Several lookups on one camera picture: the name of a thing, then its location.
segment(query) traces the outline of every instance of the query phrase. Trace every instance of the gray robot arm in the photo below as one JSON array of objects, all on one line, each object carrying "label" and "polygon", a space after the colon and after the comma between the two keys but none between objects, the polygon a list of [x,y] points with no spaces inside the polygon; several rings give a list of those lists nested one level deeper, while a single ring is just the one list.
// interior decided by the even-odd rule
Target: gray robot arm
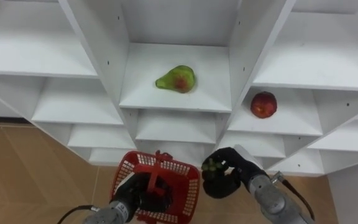
[{"label": "gray robot arm", "polygon": [[[263,215],[273,224],[314,224],[310,206],[280,172],[270,179],[264,170],[245,160],[236,150],[245,151],[238,145],[218,149],[203,162],[203,188],[209,196],[227,197],[243,183],[259,203]],[[233,167],[233,170],[225,175],[229,167]],[[275,186],[278,180],[305,203],[310,217],[303,215],[299,205]]]},{"label": "gray robot arm", "polygon": [[124,224],[128,220],[128,207],[118,201],[113,201],[106,208],[100,208],[95,214],[88,216],[83,224]]},{"label": "gray robot arm", "polygon": [[249,182],[248,189],[259,203],[263,215],[272,223],[314,224],[311,217],[302,214],[299,205],[285,192],[274,186],[268,176],[257,175],[253,177]]}]

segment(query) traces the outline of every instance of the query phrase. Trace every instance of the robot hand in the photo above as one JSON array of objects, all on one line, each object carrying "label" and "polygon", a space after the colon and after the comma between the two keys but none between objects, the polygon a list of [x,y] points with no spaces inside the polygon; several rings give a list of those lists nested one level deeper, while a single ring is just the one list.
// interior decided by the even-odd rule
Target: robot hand
[{"label": "robot hand", "polygon": [[[225,171],[232,167],[229,175]],[[205,159],[201,167],[203,173],[203,187],[205,192],[213,198],[224,198],[235,192],[241,182],[245,187],[253,176],[265,175],[253,162],[245,160],[235,149],[226,147],[218,149]]]},{"label": "robot hand", "polygon": [[[245,150],[236,145],[237,150]],[[229,167],[233,170],[225,175]],[[241,182],[260,205],[263,215],[274,224],[313,224],[314,215],[306,200],[283,178],[276,175],[308,207],[311,217],[302,214],[300,207],[287,194],[276,188],[264,170],[253,162],[244,159],[231,147],[218,149],[205,159],[203,170],[203,187],[213,198],[223,198],[240,186]]]}]

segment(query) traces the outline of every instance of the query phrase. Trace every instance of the wooden floor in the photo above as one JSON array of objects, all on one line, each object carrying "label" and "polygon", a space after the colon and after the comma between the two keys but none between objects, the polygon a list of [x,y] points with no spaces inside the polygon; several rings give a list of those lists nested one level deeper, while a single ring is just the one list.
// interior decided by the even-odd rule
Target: wooden floor
[{"label": "wooden floor", "polygon": [[[0,124],[0,224],[54,224],[74,206],[104,206],[114,172],[87,164],[32,126]],[[313,207],[317,224],[337,224],[326,177],[289,181]],[[269,223],[245,188],[222,200],[200,194],[191,223]],[[87,214],[74,213],[65,223],[82,223]]]}]

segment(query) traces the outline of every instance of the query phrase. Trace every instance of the basket handle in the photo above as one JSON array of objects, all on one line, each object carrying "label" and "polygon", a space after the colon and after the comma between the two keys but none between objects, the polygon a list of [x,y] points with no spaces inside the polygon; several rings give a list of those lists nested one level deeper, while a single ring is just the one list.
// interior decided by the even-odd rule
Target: basket handle
[{"label": "basket handle", "polygon": [[157,150],[157,152],[155,152],[155,156],[156,156],[156,160],[154,163],[154,167],[152,170],[152,175],[150,176],[150,180],[149,180],[149,184],[147,186],[147,192],[151,193],[153,192],[153,189],[155,188],[155,183],[157,181],[157,176],[158,176],[158,170],[161,167],[161,162],[162,161],[171,161],[173,159],[173,157],[169,154],[169,153],[162,153],[161,151]]}]

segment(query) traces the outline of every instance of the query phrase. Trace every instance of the shelving unit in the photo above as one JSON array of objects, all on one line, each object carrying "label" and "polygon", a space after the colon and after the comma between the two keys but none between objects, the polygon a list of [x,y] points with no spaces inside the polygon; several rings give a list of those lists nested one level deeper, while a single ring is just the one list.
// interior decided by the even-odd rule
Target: shelving unit
[{"label": "shelving unit", "polygon": [[[91,164],[159,149],[200,167],[240,145],[269,173],[328,174],[358,164],[354,3],[0,1],[0,101]],[[194,89],[156,88],[177,65]],[[278,102],[267,119],[250,112],[260,91]]]}]

